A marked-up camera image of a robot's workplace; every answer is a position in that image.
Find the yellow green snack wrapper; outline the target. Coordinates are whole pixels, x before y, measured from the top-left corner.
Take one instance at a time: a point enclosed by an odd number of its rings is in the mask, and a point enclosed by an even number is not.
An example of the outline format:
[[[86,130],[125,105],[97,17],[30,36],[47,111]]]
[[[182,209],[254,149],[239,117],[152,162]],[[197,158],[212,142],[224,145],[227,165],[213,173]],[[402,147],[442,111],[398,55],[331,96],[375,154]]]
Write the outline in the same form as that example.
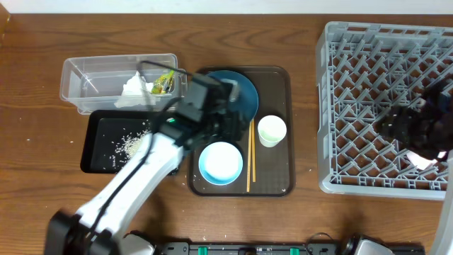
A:
[[[152,94],[166,94],[173,86],[174,71],[161,75],[154,83],[151,89]]]

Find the light blue rice bowl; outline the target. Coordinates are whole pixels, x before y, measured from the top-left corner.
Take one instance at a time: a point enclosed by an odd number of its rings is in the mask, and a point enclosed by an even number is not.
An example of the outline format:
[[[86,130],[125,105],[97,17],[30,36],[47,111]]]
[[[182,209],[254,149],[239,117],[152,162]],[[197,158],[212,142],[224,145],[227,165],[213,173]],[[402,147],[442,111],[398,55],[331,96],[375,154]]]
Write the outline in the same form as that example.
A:
[[[243,169],[243,157],[237,147],[228,142],[215,142],[204,148],[198,159],[202,177],[215,186],[235,182]]]

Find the white tissue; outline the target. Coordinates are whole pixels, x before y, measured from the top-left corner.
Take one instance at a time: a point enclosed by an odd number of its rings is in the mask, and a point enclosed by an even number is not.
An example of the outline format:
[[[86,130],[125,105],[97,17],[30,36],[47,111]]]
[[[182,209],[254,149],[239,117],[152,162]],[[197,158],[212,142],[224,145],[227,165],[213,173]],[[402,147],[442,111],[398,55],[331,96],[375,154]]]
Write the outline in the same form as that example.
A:
[[[126,108],[138,105],[153,106],[156,104],[155,96],[151,91],[154,88],[152,82],[146,82],[145,78],[136,72],[135,75],[127,80],[123,85],[119,99],[114,103],[116,108]]]

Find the white rice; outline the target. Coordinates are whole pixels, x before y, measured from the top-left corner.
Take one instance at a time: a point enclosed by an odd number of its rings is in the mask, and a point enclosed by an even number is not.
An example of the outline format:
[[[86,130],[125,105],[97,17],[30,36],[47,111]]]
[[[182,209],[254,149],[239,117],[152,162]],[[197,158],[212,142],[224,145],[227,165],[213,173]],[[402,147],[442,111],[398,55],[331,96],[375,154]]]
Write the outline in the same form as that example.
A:
[[[110,160],[114,170],[119,170],[136,154],[149,132],[149,123],[140,119],[114,119],[113,127]]]

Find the white cup pink inside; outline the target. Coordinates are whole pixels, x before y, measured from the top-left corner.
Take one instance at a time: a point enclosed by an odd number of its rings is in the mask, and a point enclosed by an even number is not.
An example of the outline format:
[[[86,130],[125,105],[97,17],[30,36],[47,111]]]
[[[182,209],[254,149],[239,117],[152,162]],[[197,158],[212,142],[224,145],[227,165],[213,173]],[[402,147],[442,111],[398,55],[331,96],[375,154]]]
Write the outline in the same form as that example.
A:
[[[447,156],[447,152],[440,152],[436,159],[426,159],[415,152],[409,152],[406,156],[412,165],[416,166],[420,170],[426,170],[427,168],[440,162],[443,157]]]

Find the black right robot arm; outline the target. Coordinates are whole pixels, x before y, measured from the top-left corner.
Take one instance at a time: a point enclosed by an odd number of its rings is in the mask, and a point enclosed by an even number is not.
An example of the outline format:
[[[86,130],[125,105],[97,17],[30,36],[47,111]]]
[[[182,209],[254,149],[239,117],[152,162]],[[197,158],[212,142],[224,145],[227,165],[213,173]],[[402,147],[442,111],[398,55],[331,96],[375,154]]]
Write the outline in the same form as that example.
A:
[[[440,221],[431,247],[431,254],[452,253],[452,97],[444,93],[445,80],[424,90],[419,111],[405,106],[392,106],[377,124],[383,137],[399,141],[413,153],[410,160],[426,169],[434,161],[447,162],[448,183]]]

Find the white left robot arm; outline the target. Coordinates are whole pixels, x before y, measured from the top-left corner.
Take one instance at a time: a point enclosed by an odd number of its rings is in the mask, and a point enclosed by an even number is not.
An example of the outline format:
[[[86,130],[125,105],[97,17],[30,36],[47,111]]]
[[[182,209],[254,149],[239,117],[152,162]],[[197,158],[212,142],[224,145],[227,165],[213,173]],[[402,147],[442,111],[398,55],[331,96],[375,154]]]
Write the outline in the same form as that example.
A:
[[[214,138],[240,140],[248,121],[232,108],[241,85],[234,79],[193,74],[186,96],[151,113],[149,132],[133,158],[74,215],[51,218],[45,254],[154,254],[155,246],[127,232],[138,210],[185,153]]]

